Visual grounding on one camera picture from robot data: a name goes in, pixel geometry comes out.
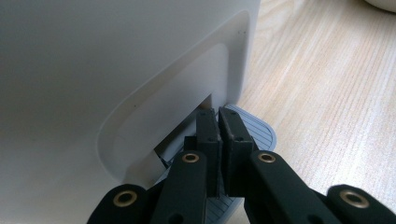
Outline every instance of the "white plastic housing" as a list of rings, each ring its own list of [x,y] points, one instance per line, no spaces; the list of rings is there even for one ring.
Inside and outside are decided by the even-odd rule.
[[[84,223],[204,99],[236,102],[259,0],[0,3],[0,223]]]
[[[366,0],[375,7],[382,8],[386,11],[396,12],[396,1],[395,0]]]

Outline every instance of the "light wood surface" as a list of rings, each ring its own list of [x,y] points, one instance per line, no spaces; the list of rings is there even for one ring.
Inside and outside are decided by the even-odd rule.
[[[348,184],[396,212],[396,14],[363,0],[263,0],[238,103],[312,189]],[[228,223],[248,223],[240,206]]]

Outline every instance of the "gray plastic piece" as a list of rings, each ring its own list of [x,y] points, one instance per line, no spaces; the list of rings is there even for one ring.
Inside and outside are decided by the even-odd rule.
[[[225,107],[239,114],[260,150],[274,150],[276,134],[270,125],[237,105],[226,105]],[[209,198],[206,201],[206,223],[225,223],[241,202],[241,198],[227,197],[224,187],[220,186],[219,199]]]

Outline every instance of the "wooden table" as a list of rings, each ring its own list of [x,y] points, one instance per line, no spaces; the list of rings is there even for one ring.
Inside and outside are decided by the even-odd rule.
[[[396,14],[363,0],[263,0],[239,106],[312,189],[396,212]],[[240,206],[228,223],[248,223]]]

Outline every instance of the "white object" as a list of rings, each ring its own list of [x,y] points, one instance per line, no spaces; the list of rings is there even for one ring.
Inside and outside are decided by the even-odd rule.
[[[366,0],[366,2],[386,11],[396,12],[396,0]]]
[[[236,102],[258,0],[0,4],[0,223],[84,223],[201,102]]]

